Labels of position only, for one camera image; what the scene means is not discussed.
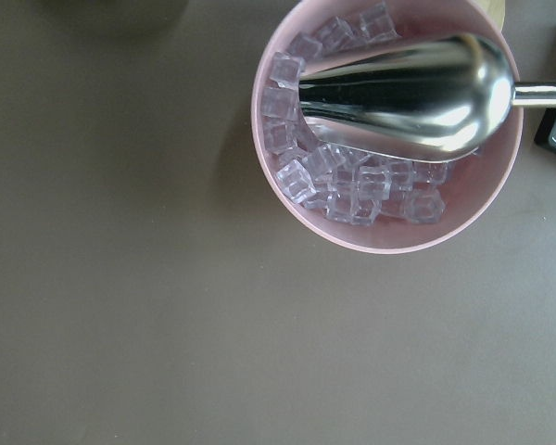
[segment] gray table surface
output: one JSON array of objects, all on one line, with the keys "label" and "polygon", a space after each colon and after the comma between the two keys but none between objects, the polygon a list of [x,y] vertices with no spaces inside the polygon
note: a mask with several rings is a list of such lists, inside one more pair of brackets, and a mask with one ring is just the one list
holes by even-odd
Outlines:
[{"label": "gray table surface", "polygon": [[[556,445],[542,112],[464,233],[338,248],[250,136],[295,3],[192,0],[156,35],[96,38],[0,0],[0,444]],[[556,78],[556,0],[508,0],[504,32],[522,78]]]}]

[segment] pile of ice cubes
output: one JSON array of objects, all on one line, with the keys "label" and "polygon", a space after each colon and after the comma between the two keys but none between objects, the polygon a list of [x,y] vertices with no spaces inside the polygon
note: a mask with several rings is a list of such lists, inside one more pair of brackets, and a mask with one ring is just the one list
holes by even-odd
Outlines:
[{"label": "pile of ice cubes", "polygon": [[452,163],[412,162],[319,141],[298,106],[306,61],[399,38],[385,2],[354,18],[329,19],[313,35],[298,34],[273,57],[261,98],[266,150],[276,158],[284,195],[328,220],[372,225],[377,217],[436,223],[445,210],[439,185]]}]

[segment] round pink container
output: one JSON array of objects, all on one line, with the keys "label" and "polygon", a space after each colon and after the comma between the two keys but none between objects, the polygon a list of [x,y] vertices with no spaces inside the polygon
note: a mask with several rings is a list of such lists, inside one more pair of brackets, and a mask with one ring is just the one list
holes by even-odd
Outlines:
[{"label": "round pink container", "polygon": [[[253,87],[251,120],[259,163],[276,196],[310,230],[345,248],[369,253],[393,254],[429,248],[458,234],[473,223],[490,205],[504,185],[514,163],[523,125],[523,111],[514,108],[508,119],[486,141],[481,157],[460,160],[452,178],[439,188],[447,203],[440,222],[416,225],[405,221],[377,218],[371,227],[331,222],[286,198],[275,181],[277,165],[264,149],[259,102],[267,84],[272,56],[284,51],[299,32],[313,33],[333,16],[347,17],[361,12],[375,0],[302,0],[275,31],[259,63]],[[427,38],[444,33],[473,32],[499,45],[517,69],[511,50],[491,19],[472,0],[387,0],[389,13],[403,38]]]}]

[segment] stainless steel scoop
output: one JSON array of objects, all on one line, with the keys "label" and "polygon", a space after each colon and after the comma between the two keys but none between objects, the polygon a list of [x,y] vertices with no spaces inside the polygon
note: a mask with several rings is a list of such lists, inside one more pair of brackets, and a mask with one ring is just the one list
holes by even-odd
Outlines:
[{"label": "stainless steel scoop", "polygon": [[323,60],[298,92],[324,142],[430,162],[470,154],[511,106],[556,108],[556,82],[516,83],[502,51],[469,33]]}]

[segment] scoop handle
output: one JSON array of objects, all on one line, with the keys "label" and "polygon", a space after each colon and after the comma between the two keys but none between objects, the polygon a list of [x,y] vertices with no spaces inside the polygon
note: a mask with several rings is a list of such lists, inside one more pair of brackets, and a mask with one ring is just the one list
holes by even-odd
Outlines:
[{"label": "scoop handle", "polygon": [[556,82],[517,82],[512,104],[516,107],[556,108]]}]

